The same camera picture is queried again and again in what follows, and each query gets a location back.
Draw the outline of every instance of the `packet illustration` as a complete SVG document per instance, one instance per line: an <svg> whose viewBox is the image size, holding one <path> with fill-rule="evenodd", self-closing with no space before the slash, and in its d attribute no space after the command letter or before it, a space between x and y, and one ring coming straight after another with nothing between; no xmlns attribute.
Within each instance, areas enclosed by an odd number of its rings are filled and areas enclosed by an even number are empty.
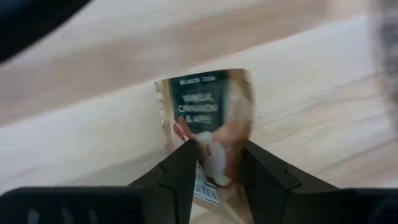
<svg viewBox="0 0 398 224"><path fill-rule="evenodd" d="M201 146L194 202L233 223L252 223L239 176L253 119L248 72L217 70L155 85L167 154L189 139Z"/></svg>

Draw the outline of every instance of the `wooden surface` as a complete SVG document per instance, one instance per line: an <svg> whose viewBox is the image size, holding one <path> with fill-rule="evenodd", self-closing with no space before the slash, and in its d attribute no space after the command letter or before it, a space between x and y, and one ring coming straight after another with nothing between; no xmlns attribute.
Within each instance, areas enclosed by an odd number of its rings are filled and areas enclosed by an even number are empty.
<svg viewBox="0 0 398 224"><path fill-rule="evenodd" d="M251 72L254 142L339 187L398 187L365 1L213 3L97 0L3 64L0 191L132 182L165 156L154 80L221 68Z"/></svg>

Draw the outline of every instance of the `small white object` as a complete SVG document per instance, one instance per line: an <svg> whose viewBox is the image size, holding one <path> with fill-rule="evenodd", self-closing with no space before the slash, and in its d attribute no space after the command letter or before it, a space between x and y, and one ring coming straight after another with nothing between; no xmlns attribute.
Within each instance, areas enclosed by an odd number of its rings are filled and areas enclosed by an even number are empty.
<svg viewBox="0 0 398 224"><path fill-rule="evenodd" d="M203 146L203 169L207 176L214 179L214 181L225 187L231 183L231 179L224 175L226 169L226 154L222 145L219 142L213 141L213 134L205 131L197 135L197 141ZM211 155L209 156L205 149L209 147Z"/></svg>

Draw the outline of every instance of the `dark green label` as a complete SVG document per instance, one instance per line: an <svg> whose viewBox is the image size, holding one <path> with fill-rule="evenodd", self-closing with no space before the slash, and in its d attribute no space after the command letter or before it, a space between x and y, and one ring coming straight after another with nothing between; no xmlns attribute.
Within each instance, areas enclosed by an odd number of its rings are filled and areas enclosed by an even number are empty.
<svg viewBox="0 0 398 224"><path fill-rule="evenodd" d="M213 132L224 124L228 96L225 70L170 79L174 119L183 117L193 133Z"/></svg>

